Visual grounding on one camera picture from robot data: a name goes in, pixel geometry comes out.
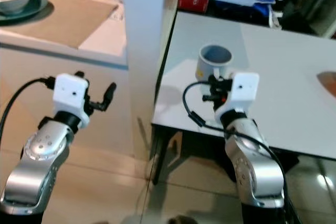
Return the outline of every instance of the kitchen counter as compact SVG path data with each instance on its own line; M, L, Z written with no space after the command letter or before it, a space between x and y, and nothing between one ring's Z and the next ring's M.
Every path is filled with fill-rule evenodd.
M102 61L116 65L127 65L125 54L126 35L123 19L123 5L117 0L94 0L117 4L118 8L105 20L78 49L13 32L4 31L0 26L0 42L11 46L47 51L61 55Z

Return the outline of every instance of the tiled floor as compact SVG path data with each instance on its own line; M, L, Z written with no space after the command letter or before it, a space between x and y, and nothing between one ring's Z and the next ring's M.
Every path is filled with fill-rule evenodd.
M2 101L7 95L1 92ZM36 127L20 102L11 117L0 155L1 188L18 161L23 136ZM18 123L31 125L18 131ZM179 136L175 142L156 186L145 179L151 170L145 162L72 146L43 224L161 224L176 215L194 217L200 224L242 223L235 184L209 158L208 144L193 140L181 145ZM303 224L336 223L336 162L300 157L287 179Z

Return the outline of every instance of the green plate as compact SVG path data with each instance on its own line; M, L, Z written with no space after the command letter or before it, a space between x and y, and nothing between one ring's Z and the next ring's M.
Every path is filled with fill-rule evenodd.
M29 0L22 12L14 15L3 15L0 13L0 22L12 21L15 19L29 17L38 13L48 4L48 0Z

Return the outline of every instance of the box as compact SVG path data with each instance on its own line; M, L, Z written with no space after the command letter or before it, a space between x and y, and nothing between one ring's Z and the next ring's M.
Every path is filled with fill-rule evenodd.
M178 0L178 8L191 12L205 13L209 0Z

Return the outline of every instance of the black cable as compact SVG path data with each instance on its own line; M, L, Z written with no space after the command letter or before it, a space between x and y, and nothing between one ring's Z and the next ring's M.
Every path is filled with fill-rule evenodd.
M13 103L15 102L16 98L21 94L21 92L28 86L36 83L36 82L42 82L44 84L47 84L47 82L49 81L49 78L38 78L38 79L34 79L31 81L28 81L26 84L24 84L21 88L19 88L14 95L12 96L12 98L10 99L10 101L8 102L6 109L1 117L1 121L0 121L0 146L1 146L1 138L2 138L2 134L4 132L4 126L5 126L5 122L8 116L8 113L13 105Z
M202 126L202 127L205 127L205 128L208 128L208 129L211 129L211 130L216 130L216 131L220 131L220 132L223 132L225 134L229 134L229 135L236 135L238 137L242 137L242 138L245 138L257 145L260 145L262 148L264 148L267 153L275 160L275 162L279 165L280 169L281 169L281 172L282 172L282 176L284 177L284 181L283 181L283 195L284 195L284 209L285 209L285 214L286 214L286 219L289 220L289 215L290 215L290 207L292 206L291 205L291 202L290 202L290 199L289 199L289 195L288 195L288 187L287 187L287 181L286 181L286 175L285 175L285 171L284 171L284 168L282 167L282 164L280 162L280 160L278 159L278 157L275 155L275 153L268 147L266 146L265 144L259 142L258 140L256 140L255 138L251 137L251 136L248 136L248 135L245 135L243 133L239 133L239 132L236 132L236 131L228 131L226 129L223 129L223 128L218 128L218 127L213 127L213 126L210 126L210 125L207 125L206 122L203 120L203 119L200 119L200 117L194 112L194 111L191 111L186 103L186 94L188 92L188 90L195 86L195 85L199 85L199 84L205 84L205 85L210 85L210 83L208 81L199 81L199 82L194 82L194 83L191 83L190 85L188 85L184 92L183 92L183 95L182 95L182 102L183 102L183 105L185 107L185 110L187 111L188 113L188 116L193 120L195 121L199 126Z

